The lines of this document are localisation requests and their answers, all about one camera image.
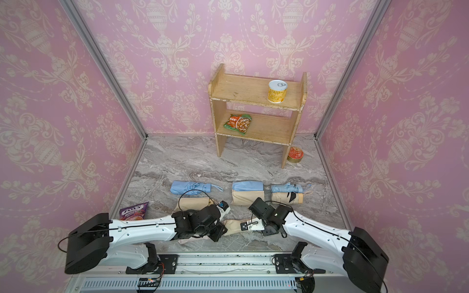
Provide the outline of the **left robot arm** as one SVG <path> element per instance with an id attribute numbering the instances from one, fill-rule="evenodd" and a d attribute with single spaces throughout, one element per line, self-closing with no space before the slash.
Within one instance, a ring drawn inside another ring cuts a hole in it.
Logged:
<path id="1" fill-rule="evenodd" d="M 127 274 L 150 274 L 167 269 L 156 251 L 156 241 L 209 237 L 217 242 L 226 234 L 225 201 L 200 211 L 178 211 L 149 220 L 116 220 L 101 213 L 67 236 L 65 273 L 75 275 L 97 266 L 125 266 Z"/>

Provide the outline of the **blue sleeved umbrella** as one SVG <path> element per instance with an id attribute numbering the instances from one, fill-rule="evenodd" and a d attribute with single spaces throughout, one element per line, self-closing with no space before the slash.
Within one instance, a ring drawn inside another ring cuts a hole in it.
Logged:
<path id="1" fill-rule="evenodd" d="M 224 189 L 211 183 L 198 183 L 193 181 L 174 181 L 171 185 L 170 192 L 175 195 L 199 195 L 201 193 L 210 193 L 212 189 L 221 192 Z"/>

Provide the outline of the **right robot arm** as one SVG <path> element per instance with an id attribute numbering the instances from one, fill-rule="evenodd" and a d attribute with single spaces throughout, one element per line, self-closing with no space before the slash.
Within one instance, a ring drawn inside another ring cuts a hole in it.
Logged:
<path id="1" fill-rule="evenodd" d="M 257 198 L 249 207 L 252 218 L 243 222 L 243 231 L 259 231 L 264 236 L 280 234 L 300 239 L 287 255 L 277 254 L 273 264 L 279 274 L 298 273 L 313 283 L 320 273 L 348 277 L 365 293 L 386 293 L 385 273 L 389 257 L 364 229 L 352 231 L 330 227 L 295 212 L 290 205 Z"/>

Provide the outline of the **beige umbrella sleeve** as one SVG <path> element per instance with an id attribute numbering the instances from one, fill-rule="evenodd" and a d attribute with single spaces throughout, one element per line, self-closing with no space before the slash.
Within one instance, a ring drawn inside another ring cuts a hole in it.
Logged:
<path id="1" fill-rule="evenodd" d="M 226 227 L 227 232 L 224 233 L 224 236 L 229 236 L 232 234 L 238 234 L 242 232 L 241 229 L 241 220 L 233 220 L 233 219 L 228 219 L 222 222 L 222 224 Z"/>
<path id="2" fill-rule="evenodd" d="M 257 198 L 265 199 L 264 191 L 232 191 L 232 205 L 250 206 Z"/>

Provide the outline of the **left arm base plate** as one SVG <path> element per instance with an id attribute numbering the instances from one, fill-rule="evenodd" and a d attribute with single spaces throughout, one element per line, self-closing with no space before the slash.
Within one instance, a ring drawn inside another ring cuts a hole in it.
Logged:
<path id="1" fill-rule="evenodd" d="M 128 275 L 144 275 L 144 274 L 154 274 L 158 273 L 161 276 L 164 274 L 173 275 L 175 274 L 177 264 L 178 264 L 178 255 L 177 254 L 166 254 L 160 255 L 156 251 L 154 244 L 146 242 L 145 247 L 149 253 L 147 262 L 140 266 L 137 269 L 132 269 L 127 267 L 125 273 Z"/>

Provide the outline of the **blue umbrella sleeve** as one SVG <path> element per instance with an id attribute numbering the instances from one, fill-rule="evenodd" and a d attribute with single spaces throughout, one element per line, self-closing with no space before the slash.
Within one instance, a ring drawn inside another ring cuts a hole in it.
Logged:
<path id="1" fill-rule="evenodd" d="M 232 190 L 238 192 L 264 191 L 261 181 L 236 181 L 232 184 Z"/>

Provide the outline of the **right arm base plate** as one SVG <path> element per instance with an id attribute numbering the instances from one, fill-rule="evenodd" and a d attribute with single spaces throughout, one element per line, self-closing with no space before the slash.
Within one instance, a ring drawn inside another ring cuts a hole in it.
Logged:
<path id="1" fill-rule="evenodd" d="M 307 242 L 298 242 L 291 254 L 275 254 L 272 263 L 276 267 L 277 274 L 302 273 L 305 275 L 324 274 L 324 269 L 311 269 L 301 260 L 302 252 L 308 245 Z"/>

